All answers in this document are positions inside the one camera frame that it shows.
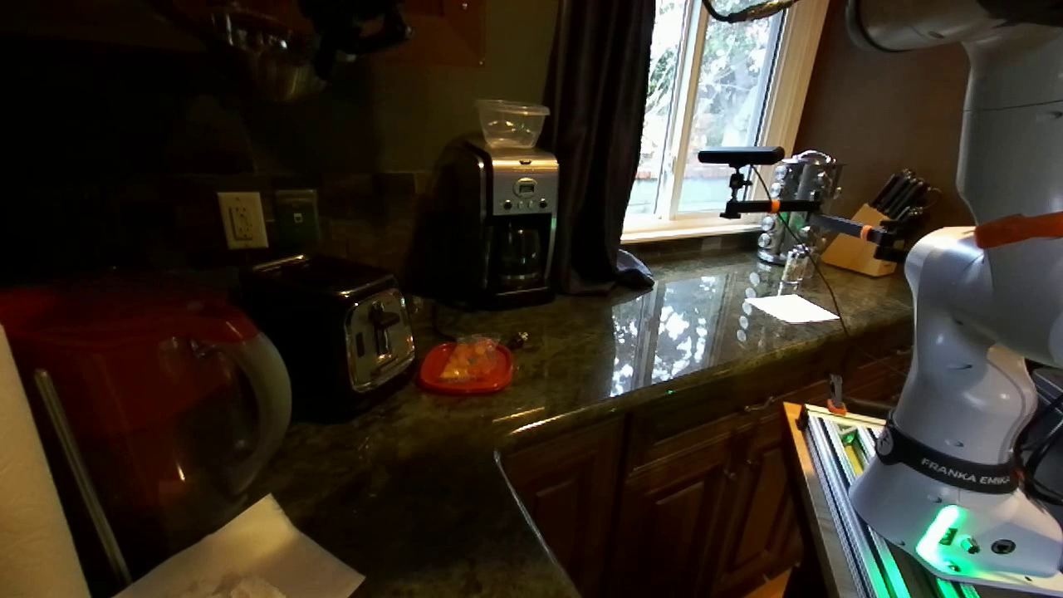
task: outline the window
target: window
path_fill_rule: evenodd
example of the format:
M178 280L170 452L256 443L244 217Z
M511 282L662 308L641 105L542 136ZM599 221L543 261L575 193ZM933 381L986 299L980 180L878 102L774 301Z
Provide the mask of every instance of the window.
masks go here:
M730 166L709 145L785 145L796 120L831 0L755 24L718 24L701 0L658 0L652 94L624 244L747 233L759 217L722 219Z

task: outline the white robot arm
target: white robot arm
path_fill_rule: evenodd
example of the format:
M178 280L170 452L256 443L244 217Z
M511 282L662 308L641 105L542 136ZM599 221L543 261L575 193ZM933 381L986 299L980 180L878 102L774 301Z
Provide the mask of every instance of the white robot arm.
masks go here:
M881 49L962 43L961 197L976 227L908 255L914 367L856 516L944 577L1063 596L1063 532L1022 493L1030 363L1063 367L1063 4L849 0Z

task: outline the toaster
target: toaster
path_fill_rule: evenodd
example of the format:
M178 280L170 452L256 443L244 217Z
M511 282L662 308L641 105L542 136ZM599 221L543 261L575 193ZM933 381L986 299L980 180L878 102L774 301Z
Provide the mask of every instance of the toaster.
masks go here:
M416 363L384 268L297 252L244 268L235 299L289 367L292 419L348 419Z

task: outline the knife block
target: knife block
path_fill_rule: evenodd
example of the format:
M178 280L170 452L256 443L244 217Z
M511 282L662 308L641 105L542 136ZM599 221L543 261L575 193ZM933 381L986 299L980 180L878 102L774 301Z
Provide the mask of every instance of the knife block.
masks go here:
M864 202L849 219L859 227L881 227L888 217ZM896 261L883 261L872 255L872 244L856 240L856 237L839 237L839 233L827 244L820 261L831 261L838 268L849 268L859 275L896 271Z

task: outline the granite countertop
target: granite countertop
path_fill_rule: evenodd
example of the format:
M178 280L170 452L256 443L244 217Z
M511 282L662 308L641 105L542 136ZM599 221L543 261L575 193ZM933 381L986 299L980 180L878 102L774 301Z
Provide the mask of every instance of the granite countertop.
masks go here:
M778 268L747 252L652 268L652 292L501 313L417 301L423 353L443 337L520 337L511 390L449 400L408 380L351 423L296 423L262 493L366 574L358 596L575 596L503 484L496 462L503 443L663 401L673 386L718 376L749 376L755 392L771 392L831 371L831 359L888 353L910 333L900 275L823 266L796 292L839 320L792 324L743 301L780 290Z

